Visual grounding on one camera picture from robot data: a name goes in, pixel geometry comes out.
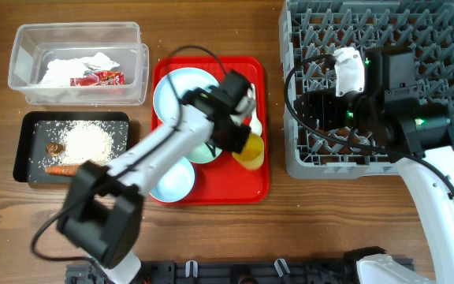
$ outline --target gray dish rack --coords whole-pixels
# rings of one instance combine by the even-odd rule
[[[371,47],[410,47],[415,51],[420,103],[447,105],[454,125],[454,0],[285,0],[279,29],[284,79],[303,58],[332,54],[339,47],[355,47],[361,54]],[[334,84],[331,72],[312,63],[296,72],[290,101]],[[284,121],[286,168],[294,178],[397,174],[385,155],[364,156],[359,149],[318,138],[297,125],[287,109]],[[329,135],[346,140],[349,130]],[[368,136],[355,135],[354,140],[370,143]]]

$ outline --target black tray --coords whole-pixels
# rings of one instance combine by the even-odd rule
[[[414,271],[411,259],[396,259],[398,264]],[[259,284],[282,284],[277,275],[274,262],[258,263],[199,263],[198,278],[185,278],[185,263],[173,261],[143,261],[139,277],[131,284],[238,284],[237,278],[231,277],[234,266],[243,265],[251,271],[251,277]],[[306,262],[288,262],[292,284],[353,284],[350,275],[352,269],[342,259],[310,260]],[[72,264],[66,266],[65,283],[110,284],[104,273],[90,264]]]
[[[13,178],[15,181],[40,183],[40,184],[67,184],[70,177],[50,175],[45,173],[44,167],[39,162],[47,156],[45,146],[50,142],[51,130],[60,130],[64,126],[59,123],[46,124],[43,121],[108,121],[116,131],[113,135],[113,152],[120,155],[127,150],[129,118],[122,112],[100,111],[32,111],[24,116],[20,130],[19,146],[15,165],[13,166]]]

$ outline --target carrot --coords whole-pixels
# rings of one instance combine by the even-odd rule
[[[54,174],[54,175],[65,175],[72,177],[76,174],[76,171],[80,165],[71,165],[71,166],[48,166],[45,168],[45,173]]]

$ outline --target plastic container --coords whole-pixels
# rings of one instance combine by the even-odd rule
[[[339,47],[363,51],[379,46],[407,46],[415,51],[420,103],[443,103],[454,125],[454,0],[348,1],[287,0],[279,18],[284,77],[295,62]],[[288,94],[333,88],[335,77],[316,65],[298,71]],[[359,178],[397,174],[385,155],[363,156],[358,149],[331,144],[308,133],[285,109],[285,160],[294,178]],[[349,129],[329,136],[346,140]],[[369,144],[368,136],[354,141]]]
[[[264,68],[257,60],[248,56],[224,56],[220,57],[220,60],[227,72],[234,69],[255,84],[257,115],[262,124],[265,158],[262,166],[257,170],[245,169],[233,158],[231,153],[226,151],[223,151],[218,158],[210,163],[193,163],[195,184],[192,191],[183,200],[170,205],[249,204],[262,200],[269,192]],[[224,79],[224,73],[221,71],[220,66],[209,56],[181,57],[171,60],[170,71],[183,67],[203,69],[213,75],[218,82]],[[161,60],[154,69],[154,89],[166,74],[166,60]],[[151,129],[156,129],[160,124],[161,121],[158,120],[157,114],[152,109]]]
[[[91,57],[103,52],[120,64],[124,85],[44,88],[54,59]],[[147,94],[148,48],[134,22],[25,24],[17,30],[8,85],[33,105],[140,105]]]

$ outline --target clear plastic container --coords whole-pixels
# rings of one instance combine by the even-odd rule
[[[91,57],[103,52],[120,64],[125,84],[40,87],[55,59]],[[148,47],[134,22],[25,24],[17,30],[9,64],[8,85],[33,105],[140,105],[147,94]]]

